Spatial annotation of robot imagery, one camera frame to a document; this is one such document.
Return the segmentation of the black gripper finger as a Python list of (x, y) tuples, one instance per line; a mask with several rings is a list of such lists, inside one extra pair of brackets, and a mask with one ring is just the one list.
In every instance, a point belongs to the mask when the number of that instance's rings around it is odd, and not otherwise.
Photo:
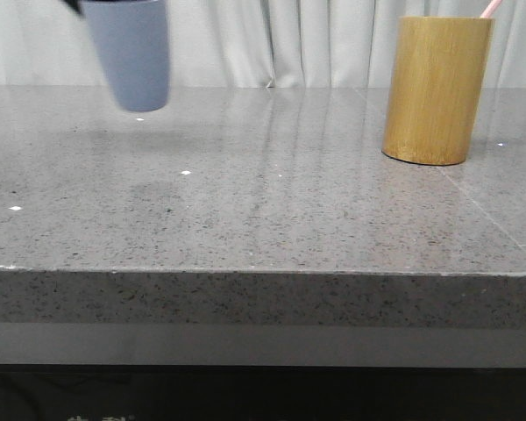
[(78, 18), (83, 17), (82, 8), (79, 0), (61, 0)]

